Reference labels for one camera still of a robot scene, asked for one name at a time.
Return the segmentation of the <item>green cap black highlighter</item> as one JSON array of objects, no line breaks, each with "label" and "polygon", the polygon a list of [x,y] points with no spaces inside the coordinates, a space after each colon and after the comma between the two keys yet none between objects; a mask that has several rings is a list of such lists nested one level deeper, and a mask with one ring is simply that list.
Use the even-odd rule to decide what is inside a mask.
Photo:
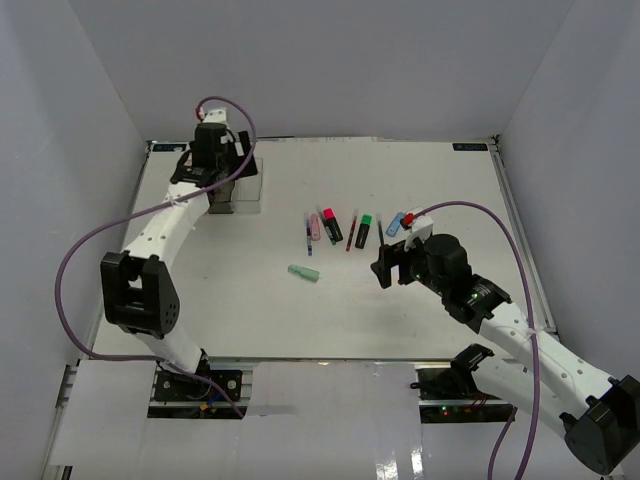
[{"label": "green cap black highlighter", "polygon": [[364,214],[361,217],[360,223],[358,225],[355,248],[363,249],[366,245],[366,241],[368,238],[369,230],[372,223],[372,216],[369,214]]}]

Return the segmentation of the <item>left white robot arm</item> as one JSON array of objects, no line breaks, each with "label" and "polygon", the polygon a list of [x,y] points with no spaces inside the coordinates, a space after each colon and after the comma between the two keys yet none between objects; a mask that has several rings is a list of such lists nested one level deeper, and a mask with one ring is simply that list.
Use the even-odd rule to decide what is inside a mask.
[{"label": "left white robot arm", "polygon": [[200,367],[204,351],[178,324],[180,299],[170,270],[195,223],[209,211],[210,195],[257,174],[252,146],[248,131],[233,134],[224,123],[198,124],[170,177],[167,206],[154,212],[122,252],[105,254],[100,264],[106,320],[179,372],[177,387],[191,399],[209,392],[212,377]]}]

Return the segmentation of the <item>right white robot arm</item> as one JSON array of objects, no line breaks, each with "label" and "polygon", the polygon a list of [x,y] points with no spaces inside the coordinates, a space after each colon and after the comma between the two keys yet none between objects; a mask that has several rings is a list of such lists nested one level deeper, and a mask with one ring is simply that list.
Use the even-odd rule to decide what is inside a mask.
[{"label": "right white robot arm", "polygon": [[473,345],[462,352],[471,363],[453,371],[451,384],[461,397],[480,392],[499,397],[537,415],[564,439],[589,470],[611,474],[639,444],[639,382],[615,378],[594,367],[527,323],[508,293],[474,273],[458,239],[436,234],[411,245],[383,245],[371,269],[382,288],[419,282],[437,294],[445,311],[474,333],[517,360],[515,366],[491,361]]}]

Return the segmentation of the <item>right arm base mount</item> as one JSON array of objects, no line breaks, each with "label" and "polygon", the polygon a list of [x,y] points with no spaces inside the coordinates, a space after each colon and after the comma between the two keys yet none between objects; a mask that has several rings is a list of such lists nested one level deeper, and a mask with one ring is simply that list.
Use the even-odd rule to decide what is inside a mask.
[{"label": "right arm base mount", "polygon": [[494,353],[472,344],[448,363],[428,364],[416,369],[409,384],[419,397],[420,420],[426,424],[502,423],[513,406],[498,397],[481,392],[472,373]]}]

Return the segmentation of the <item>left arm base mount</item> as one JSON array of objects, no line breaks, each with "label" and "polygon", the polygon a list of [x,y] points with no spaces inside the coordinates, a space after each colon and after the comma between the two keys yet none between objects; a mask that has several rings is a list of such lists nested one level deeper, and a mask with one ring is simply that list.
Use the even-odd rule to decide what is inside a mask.
[{"label": "left arm base mount", "polygon": [[[211,367],[203,376],[215,382],[245,414],[249,384],[241,369]],[[175,373],[156,369],[147,417],[151,419],[240,420],[241,416],[213,386]]]}]

